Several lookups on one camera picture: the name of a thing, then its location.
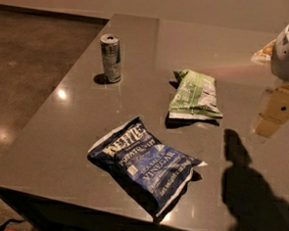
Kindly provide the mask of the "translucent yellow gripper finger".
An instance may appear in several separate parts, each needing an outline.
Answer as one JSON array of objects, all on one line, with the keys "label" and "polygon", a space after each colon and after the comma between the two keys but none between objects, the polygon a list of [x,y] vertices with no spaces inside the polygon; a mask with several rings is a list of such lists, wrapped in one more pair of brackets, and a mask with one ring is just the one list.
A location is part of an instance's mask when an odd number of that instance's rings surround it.
[{"label": "translucent yellow gripper finger", "polygon": [[285,82],[263,93],[259,114],[253,123],[253,132],[268,139],[288,120],[289,82]]}]

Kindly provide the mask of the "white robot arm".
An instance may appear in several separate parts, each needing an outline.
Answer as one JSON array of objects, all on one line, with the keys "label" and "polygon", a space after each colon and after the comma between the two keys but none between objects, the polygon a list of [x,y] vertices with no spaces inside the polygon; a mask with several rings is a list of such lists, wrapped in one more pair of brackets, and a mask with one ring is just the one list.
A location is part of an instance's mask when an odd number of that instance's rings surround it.
[{"label": "white robot arm", "polygon": [[270,138],[289,120],[289,24],[261,53],[260,58],[270,62],[277,84],[263,92],[253,132]]}]

